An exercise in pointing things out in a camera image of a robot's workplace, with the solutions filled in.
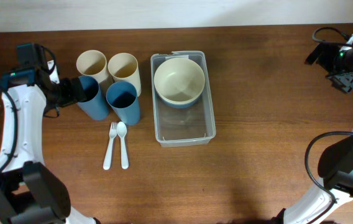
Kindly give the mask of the blue bowl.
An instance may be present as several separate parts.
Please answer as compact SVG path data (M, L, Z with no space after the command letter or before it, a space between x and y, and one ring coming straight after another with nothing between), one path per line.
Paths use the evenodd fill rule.
M170 106L172 108L177 108L177 109L183 109L183 108L188 108L192 105L194 105L198 100L199 98L193 100L192 102L189 102L189 103L183 103L183 104L176 104L176 103L171 103L167 100L164 100L163 98L161 98L161 100L167 105L167 106Z

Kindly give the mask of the cream bowl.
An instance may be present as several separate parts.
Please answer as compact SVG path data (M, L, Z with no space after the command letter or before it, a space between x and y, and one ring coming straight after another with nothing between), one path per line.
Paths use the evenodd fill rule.
M190 96L202 94L205 75L202 68L188 58L171 58L162 63L154 73L157 93L167 95L183 92Z
M170 105L178 105L178 106L195 103L201 97L201 94L197 96L190 96L187 93L183 93L183 92L171 93L167 95L162 95L160 93L157 93L157 95L165 103L168 103Z

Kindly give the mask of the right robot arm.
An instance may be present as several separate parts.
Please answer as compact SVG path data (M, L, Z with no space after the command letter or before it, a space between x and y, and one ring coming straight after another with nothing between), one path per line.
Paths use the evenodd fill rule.
M344 93L353 89L353 34L340 32L343 42L312 40L316 48L308 55L308 65L317 63L328 72L326 78L332 86ZM328 136L344 139L327 147L318 162L315 179L309 168L309 152L316 141ZM316 136L305 151L305 169L314 183L304 196L289 208L284 208L271 219L271 223L325 223L326 218L341 205L353 200L353 130L332 131Z

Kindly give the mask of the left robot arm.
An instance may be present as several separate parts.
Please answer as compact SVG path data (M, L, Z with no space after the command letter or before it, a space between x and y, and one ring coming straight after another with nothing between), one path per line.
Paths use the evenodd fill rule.
M17 46L18 66L0 79L4 126L0 148L1 223L98 223L71 206L68 190L44 163L45 114L86 101L79 78L51 80L51 51L35 43Z

